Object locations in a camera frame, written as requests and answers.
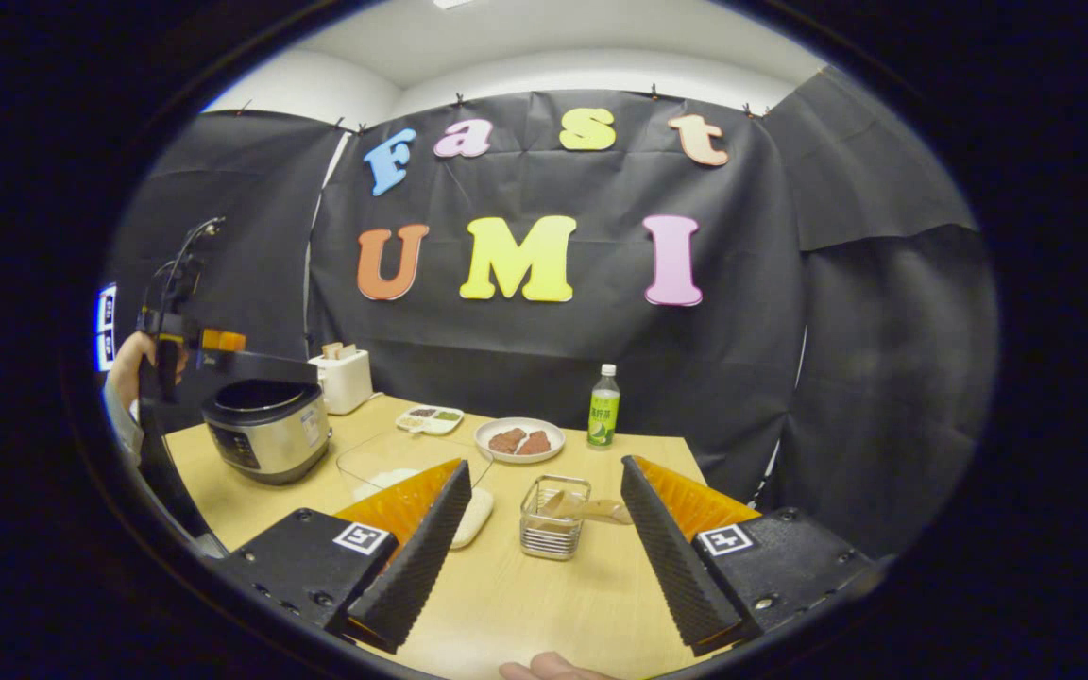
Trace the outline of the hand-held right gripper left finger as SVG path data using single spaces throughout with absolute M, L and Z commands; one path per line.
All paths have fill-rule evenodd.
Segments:
M 385 653 L 405 644 L 471 499 L 452 459 L 336 514 L 298 508 L 214 561 L 214 573 L 272 610 Z

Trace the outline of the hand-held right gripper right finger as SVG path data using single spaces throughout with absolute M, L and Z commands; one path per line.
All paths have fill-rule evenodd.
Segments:
M 620 494 L 684 645 L 768 636 L 879 585 L 874 559 L 803 509 L 759 514 L 660 463 L 623 457 Z

